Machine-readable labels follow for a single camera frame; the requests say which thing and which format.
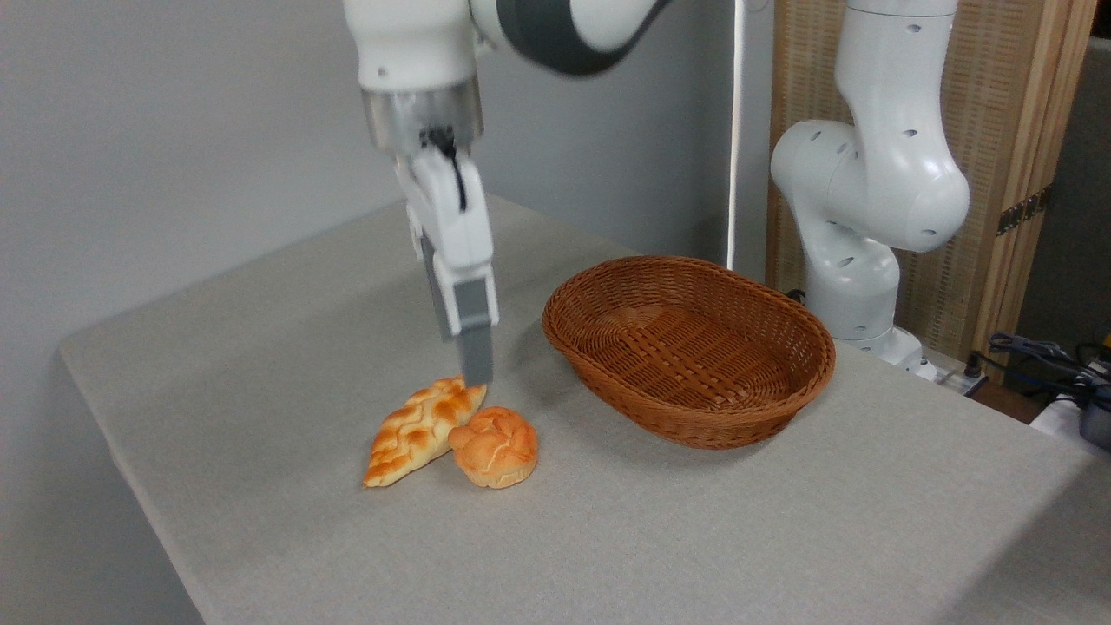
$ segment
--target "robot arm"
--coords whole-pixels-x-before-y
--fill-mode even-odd
[[[479,32],[561,73],[613,67],[670,0],[471,0]]]
[[[477,43],[563,73],[597,73],[629,52],[668,1],[343,0],[371,135],[397,157],[413,246],[468,386],[493,379],[498,324],[493,241],[470,158],[482,134]]]
[[[848,0],[834,77],[855,125],[797,123],[771,161],[803,243],[807,306],[835,339],[909,371],[921,344],[894,327],[891,246],[941,246],[969,206],[940,104],[957,3]]]

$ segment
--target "bread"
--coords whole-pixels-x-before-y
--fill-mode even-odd
[[[437,381],[386,417],[370,446],[367,488],[389,486],[448,453],[448,433],[466,424],[486,399],[486,385],[467,389],[463,377]]]
[[[509,409],[479,411],[466,426],[448,435],[456,464],[479,486],[504,488],[521,482],[537,466],[537,431]]]

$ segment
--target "basket rim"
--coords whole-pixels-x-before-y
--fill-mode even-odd
[[[698,266],[699,270],[712,271],[721,276],[737,282],[744,288],[762,291],[765,294],[771,294],[771,302],[778,308],[782,309],[787,315],[797,319],[798,321],[804,323],[810,330],[814,331],[814,334],[821,340],[822,354],[821,364],[818,372],[807,381],[807,384],[802,386],[799,391],[795,391],[788,397],[783,400],[777,400],[768,404],[762,404],[760,406],[749,406],[744,409],[730,409],[729,405],[722,405],[714,409],[695,409],[690,406],[683,406],[679,404],[672,404],[664,402],[659,397],[654,397],[644,393],[643,391],[628,384],[625,381],[618,376],[612,375],[602,367],[597,361],[590,356],[572,349],[568,345],[563,336],[559,335],[554,329],[551,326],[551,310],[558,301],[559,295],[565,295],[573,291],[573,288],[578,283],[591,278],[593,274],[609,270],[613,266],[622,264],[632,263],[681,263],[681,264],[692,264]],[[589,366],[592,374],[600,375],[604,377],[610,383],[613,383],[621,387],[623,392],[631,393],[637,397],[648,401],[651,403],[659,404],[661,406],[667,406],[669,409],[681,410],[687,413],[704,415],[704,416],[767,416],[768,419],[777,419],[783,413],[798,412],[807,404],[812,402],[822,391],[829,385],[830,380],[833,377],[833,371],[837,366],[837,347],[833,343],[833,337],[825,330],[825,326],[814,316],[813,312],[802,306],[797,301],[787,296],[785,294],[779,292],[771,286],[762,284],[751,278],[747,278],[735,271],[721,266],[709,260],[702,260],[700,258],[691,258],[685,255],[672,255],[672,254],[639,254],[639,255],[625,255],[620,258],[613,258],[610,260],[604,260],[593,266],[584,269],[568,280],[560,284],[549,296],[548,302],[544,304],[543,314],[541,315],[541,325],[544,331],[544,335],[548,337],[549,343],[552,344],[557,351],[565,356],[573,355],[577,360],[581,361],[584,365]]]

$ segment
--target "round bun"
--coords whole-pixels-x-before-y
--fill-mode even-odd
[[[448,444],[467,478],[489,488],[504,488],[529,477],[540,448],[529,422],[500,406],[479,411],[470,423],[452,430]]]

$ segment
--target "wicker basket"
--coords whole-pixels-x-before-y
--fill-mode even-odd
[[[805,308],[692,258],[587,269],[552,293],[543,329],[607,404],[702,450],[774,436],[833,374],[833,341]]]

